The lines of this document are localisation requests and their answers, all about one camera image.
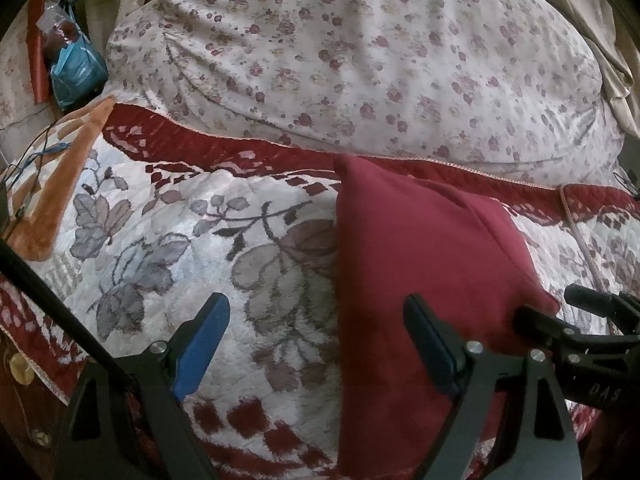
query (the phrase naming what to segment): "blue plastic bag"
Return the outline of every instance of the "blue plastic bag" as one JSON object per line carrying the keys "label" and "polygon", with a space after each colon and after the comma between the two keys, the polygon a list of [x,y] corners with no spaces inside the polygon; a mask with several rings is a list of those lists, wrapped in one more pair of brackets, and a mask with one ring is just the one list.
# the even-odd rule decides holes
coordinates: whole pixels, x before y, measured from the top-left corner
{"label": "blue plastic bag", "polygon": [[109,77],[100,54],[82,32],[75,43],[60,50],[50,76],[53,94],[63,110],[99,90]]}

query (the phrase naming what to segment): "brown wooden surface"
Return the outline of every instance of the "brown wooden surface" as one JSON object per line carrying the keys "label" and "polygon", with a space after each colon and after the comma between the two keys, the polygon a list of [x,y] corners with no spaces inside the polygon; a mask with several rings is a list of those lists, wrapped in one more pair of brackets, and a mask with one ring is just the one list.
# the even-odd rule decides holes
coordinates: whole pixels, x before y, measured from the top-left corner
{"label": "brown wooden surface", "polygon": [[[0,332],[0,424],[31,468],[42,480],[50,480],[65,405],[37,377],[28,386],[14,380],[9,359],[16,352],[9,338]],[[48,447],[42,445],[46,441],[43,435],[50,437]]]}

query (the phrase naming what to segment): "black pole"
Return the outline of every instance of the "black pole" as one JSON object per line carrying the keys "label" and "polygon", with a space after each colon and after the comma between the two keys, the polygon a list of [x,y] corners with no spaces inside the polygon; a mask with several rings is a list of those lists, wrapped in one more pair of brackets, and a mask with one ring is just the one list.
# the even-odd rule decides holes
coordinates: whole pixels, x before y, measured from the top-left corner
{"label": "black pole", "polygon": [[42,281],[33,269],[0,239],[0,272],[39,306],[53,322],[78,343],[95,361],[105,368],[113,379],[138,396],[138,384],[98,340],[71,314],[69,309]]}

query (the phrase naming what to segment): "plastic bag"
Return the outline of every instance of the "plastic bag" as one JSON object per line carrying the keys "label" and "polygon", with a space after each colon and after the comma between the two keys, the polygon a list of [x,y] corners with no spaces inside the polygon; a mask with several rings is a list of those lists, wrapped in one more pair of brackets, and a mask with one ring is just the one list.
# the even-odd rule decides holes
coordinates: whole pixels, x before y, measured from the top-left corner
{"label": "plastic bag", "polygon": [[108,79],[107,67],[76,20],[60,8],[60,0],[47,0],[38,20],[44,34],[44,54],[52,61],[49,75],[58,105],[73,104],[101,90]]}

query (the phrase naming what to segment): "bed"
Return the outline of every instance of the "bed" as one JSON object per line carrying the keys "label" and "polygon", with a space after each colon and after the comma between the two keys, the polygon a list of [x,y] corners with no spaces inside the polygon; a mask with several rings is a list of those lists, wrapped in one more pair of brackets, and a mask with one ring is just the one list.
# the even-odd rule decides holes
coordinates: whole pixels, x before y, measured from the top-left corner
{"label": "bed", "polygon": [[[592,51],[544,0],[153,0],[107,62],[103,97],[49,133],[72,147],[10,241],[117,356],[228,295],[219,359],[184,403],[225,479],[340,473],[338,153],[499,201],[585,332],[607,327],[564,286],[638,292],[638,208],[601,187],[623,133]],[[84,352],[7,282],[0,296],[0,328],[67,402]],[[571,410],[583,436],[595,413]]]}

